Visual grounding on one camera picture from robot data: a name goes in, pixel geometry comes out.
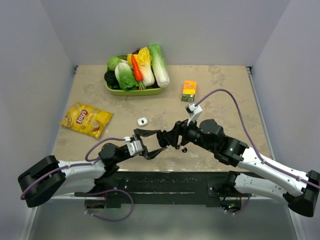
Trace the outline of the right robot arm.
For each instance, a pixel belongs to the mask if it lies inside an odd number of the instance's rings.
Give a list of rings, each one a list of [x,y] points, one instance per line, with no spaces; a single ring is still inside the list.
[[[238,167],[256,174],[229,173],[223,183],[223,192],[230,197],[237,193],[255,194],[286,203],[293,212],[313,217],[320,192],[320,174],[314,170],[304,172],[283,165],[246,143],[224,133],[214,119],[200,124],[177,121],[170,131],[157,134],[159,145],[185,146],[193,143],[210,153],[220,163]]]

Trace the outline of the black earbud charging case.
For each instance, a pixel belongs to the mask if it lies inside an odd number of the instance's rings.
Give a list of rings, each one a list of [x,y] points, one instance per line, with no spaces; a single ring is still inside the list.
[[[157,138],[157,141],[158,141],[158,144],[161,148],[165,148],[167,147],[167,141],[166,139],[163,137],[163,133],[161,131],[159,131],[157,134],[156,134],[156,138]]]

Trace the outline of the white earbud charging case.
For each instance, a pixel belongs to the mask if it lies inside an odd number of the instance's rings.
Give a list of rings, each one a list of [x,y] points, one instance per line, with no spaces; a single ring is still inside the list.
[[[142,117],[142,118],[139,118],[139,119],[137,120],[137,125],[138,125],[139,127],[144,127],[144,126],[146,126],[147,124],[148,124],[148,120],[147,120],[146,117]]]

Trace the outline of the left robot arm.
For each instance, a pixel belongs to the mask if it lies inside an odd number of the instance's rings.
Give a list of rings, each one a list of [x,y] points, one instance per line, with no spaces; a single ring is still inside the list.
[[[99,144],[102,148],[93,159],[87,154],[83,161],[62,161],[48,155],[31,166],[17,178],[22,191],[20,199],[33,208],[63,194],[80,192],[99,196],[104,184],[98,179],[117,172],[118,163],[135,156],[152,160],[167,148],[168,142],[160,130],[137,128],[132,136],[105,138]]]

